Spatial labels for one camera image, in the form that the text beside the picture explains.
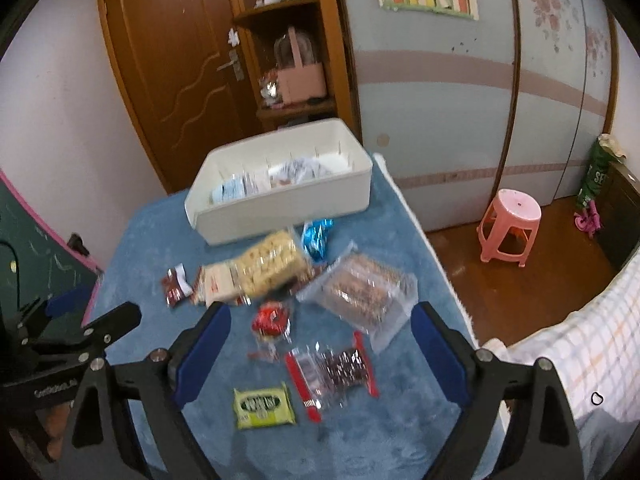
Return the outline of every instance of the metal bolt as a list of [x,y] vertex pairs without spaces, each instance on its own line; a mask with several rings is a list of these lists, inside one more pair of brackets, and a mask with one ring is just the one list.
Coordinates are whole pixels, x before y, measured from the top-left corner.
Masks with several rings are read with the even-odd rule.
[[478,350],[476,350],[476,357],[479,361],[488,363],[491,362],[491,360],[494,358],[494,355],[486,348],[479,348]]
[[167,352],[164,348],[156,348],[151,352],[151,354],[149,354],[149,358],[153,362],[159,363],[160,361],[164,361],[168,355],[169,352]]
[[91,368],[91,370],[93,370],[94,372],[97,372],[98,370],[102,370],[103,366],[104,366],[104,359],[101,357],[97,357],[93,361],[91,361],[89,368]]
[[538,359],[538,366],[545,372],[548,372],[554,368],[554,364],[546,357],[541,357],[540,359]]

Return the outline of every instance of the red package edge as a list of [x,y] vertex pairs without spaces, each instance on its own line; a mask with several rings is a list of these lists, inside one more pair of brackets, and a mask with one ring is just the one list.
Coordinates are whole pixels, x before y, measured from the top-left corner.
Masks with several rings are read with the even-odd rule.
[[306,414],[312,422],[322,422],[322,415],[320,411],[315,406],[308,406],[310,402],[313,401],[311,397],[311,392],[309,391],[308,386],[306,386],[305,378],[302,376],[302,372],[300,371],[300,367],[298,366],[298,362],[296,358],[292,354],[287,354],[285,357],[285,364],[287,365],[287,370],[289,371],[289,375],[291,376],[291,380],[296,386],[298,390],[298,394],[302,399],[306,407]]
[[364,349],[364,341],[362,339],[362,332],[354,332],[353,339],[355,341],[355,347],[360,352],[362,356],[362,360],[364,361],[364,366],[367,369],[367,390],[369,391],[369,395],[371,397],[378,398],[380,396],[380,392],[378,391],[378,386],[376,385],[376,378],[373,375],[373,366],[371,365],[371,361],[369,360],[369,356],[367,355],[367,351]]

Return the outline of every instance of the sliding wardrobe door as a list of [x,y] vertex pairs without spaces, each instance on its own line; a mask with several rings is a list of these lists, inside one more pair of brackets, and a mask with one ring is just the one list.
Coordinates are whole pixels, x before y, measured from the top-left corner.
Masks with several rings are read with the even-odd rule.
[[345,1],[364,146],[425,230],[480,219],[510,112],[512,0],[477,0],[478,21]]
[[541,205],[556,194],[572,150],[584,87],[581,0],[518,0],[520,89],[500,187]]
[[602,133],[611,80],[611,38],[602,0],[582,0],[586,22],[584,99],[574,145],[556,198],[574,195],[587,170],[589,150]]

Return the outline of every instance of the white container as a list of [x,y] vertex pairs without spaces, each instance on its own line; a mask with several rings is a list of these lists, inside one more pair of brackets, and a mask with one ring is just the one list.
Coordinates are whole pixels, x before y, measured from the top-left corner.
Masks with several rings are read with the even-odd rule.
[[[211,192],[233,174],[273,167],[301,156],[343,169],[302,184],[213,204]],[[340,168],[337,160],[344,160]],[[222,146],[207,155],[184,201],[191,227],[212,245],[369,206],[372,162],[346,124],[327,119]]]

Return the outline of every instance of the brown floor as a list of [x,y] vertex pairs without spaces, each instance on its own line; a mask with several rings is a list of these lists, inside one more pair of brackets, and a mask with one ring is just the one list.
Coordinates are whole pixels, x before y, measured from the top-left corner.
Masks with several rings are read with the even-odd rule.
[[575,197],[542,209],[526,266],[480,261],[475,224],[428,234],[480,343],[492,337],[513,344],[561,322],[597,296],[615,276],[595,240],[574,225]]

